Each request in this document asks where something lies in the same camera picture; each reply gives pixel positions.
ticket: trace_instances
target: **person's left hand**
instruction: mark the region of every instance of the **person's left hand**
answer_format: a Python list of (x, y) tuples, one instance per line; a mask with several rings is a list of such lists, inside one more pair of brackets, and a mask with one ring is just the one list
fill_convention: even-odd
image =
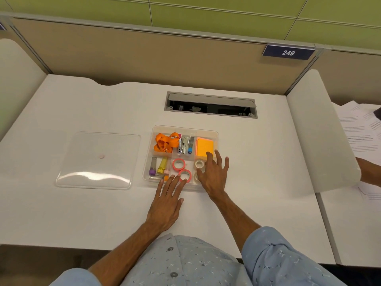
[(187, 179), (184, 179), (176, 187), (179, 179), (179, 176), (172, 175), (165, 183), (163, 191), (164, 180), (161, 180), (157, 186), (154, 201), (149, 208), (147, 222), (158, 226), (161, 232), (168, 230), (179, 217), (180, 207), (184, 201), (184, 199), (179, 199), (179, 196), (187, 182)]

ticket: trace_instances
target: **clear plastic lid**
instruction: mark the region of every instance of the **clear plastic lid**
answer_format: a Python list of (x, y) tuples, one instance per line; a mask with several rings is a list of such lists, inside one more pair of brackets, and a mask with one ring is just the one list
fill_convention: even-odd
[(58, 187), (128, 189), (134, 174), (140, 136), (77, 132), (56, 179)]

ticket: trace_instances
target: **red tape roll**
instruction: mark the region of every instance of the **red tape roll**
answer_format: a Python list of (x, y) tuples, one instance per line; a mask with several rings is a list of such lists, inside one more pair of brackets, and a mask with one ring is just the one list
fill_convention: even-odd
[[(174, 164), (175, 164), (176, 162), (178, 162), (178, 161), (180, 161), (180, 162), (183, 163), (183, 166), (182, 166), (182, 167), (175, 167)], [(172, 167), (173, 167), (173, 169), (174, 169), (175, 171), (179, 172), (179, 171), (181, 171), (181, 170), (183, 170), (183, 169), (185, 168), (185, 161), (184, 161), (182, 158), (176, 158), (176, 159), (174, 159), (174, 161), (173, 161), (173, 163), (172, 163)]]
[(181, 173), (184, 173), (184, 172), (188, 173), (188, 175), (189, 175), (189, 178), (187, 179), (187, 183), (189, 183), (189, 181), (192, 179), (192, 174), (188, 170), (181, 170), (181, 171), (179, 171), (179, 175), (181, 176)]

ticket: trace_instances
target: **floor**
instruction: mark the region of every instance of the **floor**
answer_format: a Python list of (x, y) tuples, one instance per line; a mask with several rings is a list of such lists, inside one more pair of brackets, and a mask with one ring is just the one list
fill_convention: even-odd
[(67, 269), (89, 268), (108, 251), (0, 245), (1, 286), (45, 286)]

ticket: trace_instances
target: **light blue shirt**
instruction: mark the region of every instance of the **light blue shirt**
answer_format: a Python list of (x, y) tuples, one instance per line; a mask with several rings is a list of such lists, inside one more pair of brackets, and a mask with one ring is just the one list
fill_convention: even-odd
[[(245, 265), (198, 238), (165, 235), (141, 255), (121, 283), (150, 285), (345, 286), (295, 250), (274, 228), (255, 230), (242, 249)], [(70, 269), (51, 286), (101, 286), (85, 269)]]

